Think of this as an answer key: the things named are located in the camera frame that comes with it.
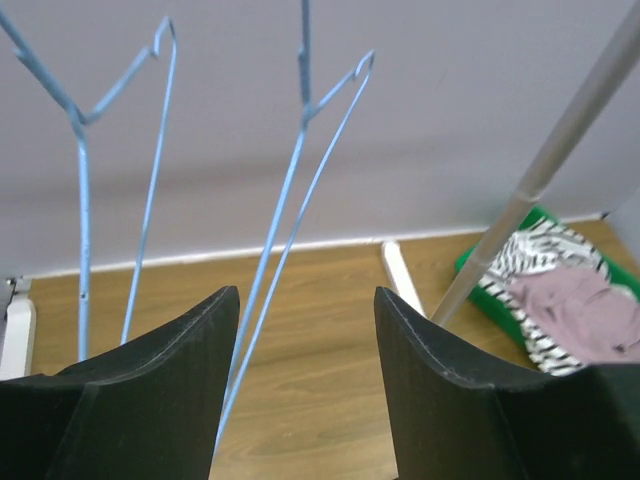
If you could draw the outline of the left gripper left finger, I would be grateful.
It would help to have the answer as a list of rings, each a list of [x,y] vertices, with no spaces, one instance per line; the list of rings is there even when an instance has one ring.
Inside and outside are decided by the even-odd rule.
[[[55,375],[2,381],[2,478],[208,478],[239,310],[225,286]]]

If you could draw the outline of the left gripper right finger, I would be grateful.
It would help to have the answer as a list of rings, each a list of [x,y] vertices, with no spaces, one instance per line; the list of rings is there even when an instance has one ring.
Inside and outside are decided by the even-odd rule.
[[[392,290],[374,315],[403,479],[635,479],[639,368],[556,377],[468,343]]]

